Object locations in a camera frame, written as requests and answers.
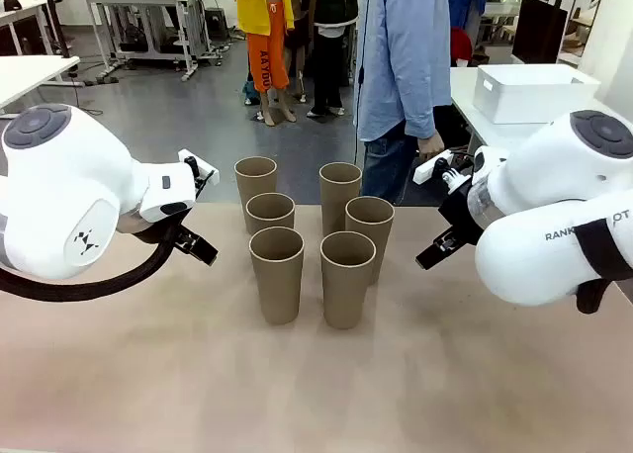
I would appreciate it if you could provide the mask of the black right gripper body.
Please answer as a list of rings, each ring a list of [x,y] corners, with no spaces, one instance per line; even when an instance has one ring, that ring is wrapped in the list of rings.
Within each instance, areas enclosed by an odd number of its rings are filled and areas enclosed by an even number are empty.
[[[472,188],[470,178],[455,188],[439,207],[440,215],[449,224],[442,235],[457,241],[478,241],[483,229],[471,215],[468,194]]]

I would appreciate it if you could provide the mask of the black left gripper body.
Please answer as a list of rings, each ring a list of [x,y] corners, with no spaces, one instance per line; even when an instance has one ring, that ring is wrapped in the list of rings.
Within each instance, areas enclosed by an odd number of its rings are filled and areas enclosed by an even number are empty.
[[[165,236],[167,241],[195,241],[197,235],[183,226],[183,217],[173,216],[164,220]]]

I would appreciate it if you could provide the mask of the person's left hand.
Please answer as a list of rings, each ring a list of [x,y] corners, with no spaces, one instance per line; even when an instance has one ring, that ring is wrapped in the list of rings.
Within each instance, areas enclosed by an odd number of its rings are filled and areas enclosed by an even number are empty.
[[[422,162],[430,160],[445,149],[444,141],[438,131],[429,138],[419,138],[417,140],[419,159]]]

